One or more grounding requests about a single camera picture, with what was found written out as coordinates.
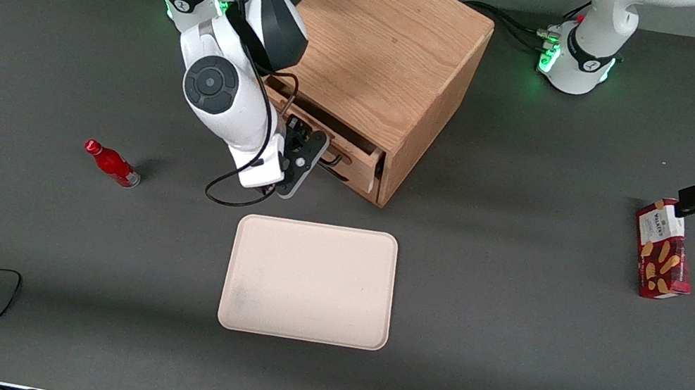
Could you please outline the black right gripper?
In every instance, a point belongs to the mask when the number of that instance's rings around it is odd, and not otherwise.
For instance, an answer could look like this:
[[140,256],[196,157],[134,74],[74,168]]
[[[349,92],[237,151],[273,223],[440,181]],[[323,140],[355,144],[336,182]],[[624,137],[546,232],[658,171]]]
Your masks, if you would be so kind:
[[284,174],[293,175],[297,167],[303,167],[308,162],[311,127],[292,114],[289,114],[285,127],[282,168]]

